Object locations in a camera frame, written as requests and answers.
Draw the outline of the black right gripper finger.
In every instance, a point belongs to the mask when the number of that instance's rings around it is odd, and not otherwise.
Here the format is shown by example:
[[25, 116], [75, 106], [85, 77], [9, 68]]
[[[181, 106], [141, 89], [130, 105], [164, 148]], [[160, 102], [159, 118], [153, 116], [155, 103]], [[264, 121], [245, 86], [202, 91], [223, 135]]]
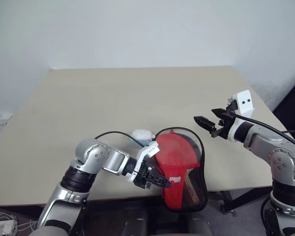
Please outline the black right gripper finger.
[[198, 126], [208, 131], [210, 134], [216, 131], [215, 123], [205, 118], [204, 116], [194, 116], [194, 121]]
[[211, 110], [218, 118], [226, 118], [228, 113], [225, 109], [216, 108]]

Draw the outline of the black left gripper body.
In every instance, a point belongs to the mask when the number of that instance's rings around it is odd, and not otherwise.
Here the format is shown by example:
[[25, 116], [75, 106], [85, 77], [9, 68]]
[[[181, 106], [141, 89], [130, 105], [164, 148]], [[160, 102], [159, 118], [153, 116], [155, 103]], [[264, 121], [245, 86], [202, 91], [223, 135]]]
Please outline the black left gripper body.
[[143, 161], [139, 171], [137, 172], [137, 176], [133, 180], [133, 183], [142, 189], [145, 189], [145, 183], [149, 181], [149, 173], [156, 171], [156, 166], [150, 161]]

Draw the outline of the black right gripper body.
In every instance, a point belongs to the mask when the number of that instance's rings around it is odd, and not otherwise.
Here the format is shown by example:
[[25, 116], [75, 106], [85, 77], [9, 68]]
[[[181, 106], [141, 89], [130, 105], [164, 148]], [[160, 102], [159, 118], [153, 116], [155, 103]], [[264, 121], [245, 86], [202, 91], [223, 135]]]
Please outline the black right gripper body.
[[225, 110], [228, 113], [228, 116], [226, 118], [219, 118], [219, 125], [222, 126], [222, 128], [220, 129], [216, 129], [216, 131], [211, 133], [211, 136], [213, 138], [215, 137], [222, 137], [224, 139], [228, 138], [228, 134], [229, 131], [232, 127], [232, 125], [234, 124], [235, 121], [235, 115], [234, 115], [234, 111], [237, 109], [237, 105], [235, 104], [235, 102], [229, 102], [227, 107], [225, 108]]

